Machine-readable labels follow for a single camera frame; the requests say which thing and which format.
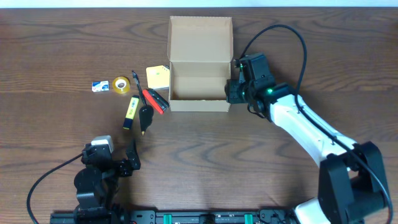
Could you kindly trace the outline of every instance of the green clip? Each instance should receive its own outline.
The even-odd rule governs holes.
[[[172,224],[172,216],[164,215],[163,216],[163,224]]]
[[[244,224],[253,224],[252,214],[244,214]]]

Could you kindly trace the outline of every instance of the open box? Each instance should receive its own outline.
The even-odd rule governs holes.
[[[231,77],[232,18],[171,16],[167,55],[172,111],[228,112],[224,86]]]

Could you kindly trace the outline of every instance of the yellow sticky note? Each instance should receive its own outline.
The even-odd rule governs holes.
[[[170,70],[163,66],[147,67],[148,87],[153,89],[169,87]]]

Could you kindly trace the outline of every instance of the white wall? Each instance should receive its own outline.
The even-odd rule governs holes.
[[[398,0],[0,0],[0,8],[287,6],[398,7]]]

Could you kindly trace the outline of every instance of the wooden table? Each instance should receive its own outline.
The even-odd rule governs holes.
[[[146,87],[146,67],[169,62],[171,15],[232,16],[235,57],[264,27],[297,28],[308,46],[301,95],[342,133],[379,146],[398,206],[397,9],[2,9],[0,223],[29,223],[32,184],[106,134],[115,158],[137,139],[142,169],[121,180],[116,200],[125,206],[242,210],[294,206],[317,195],[318,168],[310,156],[244,105],[229,113],[156,114],[142,137],[139,122],[133,133],[121,127],[134,85],[126,95],[91,92],[92,81],[129,77],[132,69]],[[268,32],[254,52],[268,56],[279,82],[295,85],[302,63],[296,36]],[[54,210],[75,208],[73,179],[83,168],[75,161],[39,184],[32,197],[39,222],[48,223]],[[368,220],[386,217],[383,210]]]

